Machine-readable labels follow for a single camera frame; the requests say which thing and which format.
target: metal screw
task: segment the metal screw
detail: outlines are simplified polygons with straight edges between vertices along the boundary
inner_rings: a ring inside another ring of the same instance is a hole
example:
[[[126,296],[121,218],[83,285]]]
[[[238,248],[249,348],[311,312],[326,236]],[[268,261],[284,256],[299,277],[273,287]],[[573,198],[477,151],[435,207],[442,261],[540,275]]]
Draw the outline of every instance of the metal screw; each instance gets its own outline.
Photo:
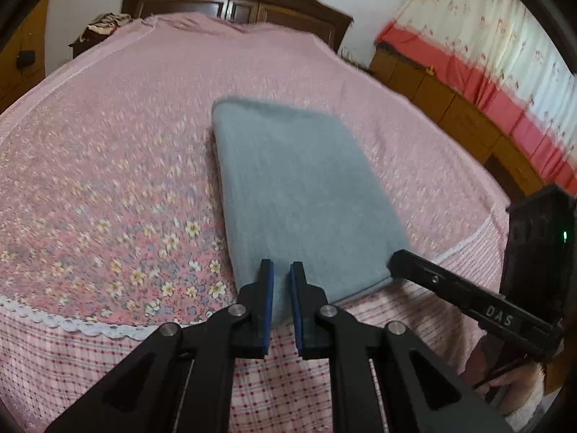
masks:
[[[246,308],[242,304],[233,304],[229,306],[229,314],[235,318],[239,318],[246,312]]]
[[[160,333],[165,337],[172,337],[172,335],[178,332],[179,325],[174,322],[166,322],[161,325]]]
[[[403,335],[407,331],[407,326],[404,325],[400,320],[394,320],[387,324],[387,329],[391,334]]]
[[[334,318],[336,316],[336,308],[332,304],[325,304],[319,312],[326,318]]]

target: pink floral bedspread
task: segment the pink floral bedspread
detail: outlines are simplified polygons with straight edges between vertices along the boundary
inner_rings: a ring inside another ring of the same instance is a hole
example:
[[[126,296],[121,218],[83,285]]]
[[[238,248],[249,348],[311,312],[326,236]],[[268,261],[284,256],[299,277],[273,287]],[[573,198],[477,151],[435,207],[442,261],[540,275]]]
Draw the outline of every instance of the pink floral bedspread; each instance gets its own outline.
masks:
[[[29,431],[151,326],[235,299],[210,129],[228,95],[338,115],[414,249],[498,289],[507,199],[406,99],[310,34],[198,14],[136,21],[0,117],[0,397]],[[413,285],[349,308],[404,320],[457,368],[480,336]],[[327,365],[298,360],[291,330],[274,331],[267,360],[239,362],[233,431],[331,429]]]

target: striped fabric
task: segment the striped fabric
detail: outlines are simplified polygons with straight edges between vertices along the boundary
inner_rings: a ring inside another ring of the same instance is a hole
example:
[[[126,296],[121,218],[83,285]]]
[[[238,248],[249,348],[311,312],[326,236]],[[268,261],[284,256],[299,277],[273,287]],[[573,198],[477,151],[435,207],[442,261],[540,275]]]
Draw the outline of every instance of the striped fabric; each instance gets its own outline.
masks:
[[[436,262],[498,290],[507,225],[503,208],[493,208],[471,238]],[[482,335],[475,321],[412,283],[382,290],[347,309],[374,325],[404,321],[458,371]],[[43,431],[138,345],[129,338],[112,340],[47,328],[5,308],[0,308],[0,341],[2,400],[31,433]],[[230,431],[331,430],[328,362],[298,358],[292,324],[273,331],[264,361],[237,361]]]

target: curtain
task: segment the curtain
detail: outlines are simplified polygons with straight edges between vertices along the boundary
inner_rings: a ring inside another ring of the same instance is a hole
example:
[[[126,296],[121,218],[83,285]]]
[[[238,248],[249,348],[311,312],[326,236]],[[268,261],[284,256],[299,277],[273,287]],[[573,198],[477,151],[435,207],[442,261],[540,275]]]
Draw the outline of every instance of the curtain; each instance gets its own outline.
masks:
[[[520,0],[409,0],[377,36],[475,103],[547,182],[577,193],[577,94]]]

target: headboard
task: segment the headboard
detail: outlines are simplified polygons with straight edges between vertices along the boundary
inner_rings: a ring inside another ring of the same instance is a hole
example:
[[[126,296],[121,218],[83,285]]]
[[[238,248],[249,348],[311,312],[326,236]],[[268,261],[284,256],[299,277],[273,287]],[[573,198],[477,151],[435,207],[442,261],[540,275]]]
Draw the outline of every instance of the headboard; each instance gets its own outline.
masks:
[[[270,22],[311,32],[337,51],[353,18],[318,0],[123,0],[122,12],[135,18],[197,11],[236,23]]]

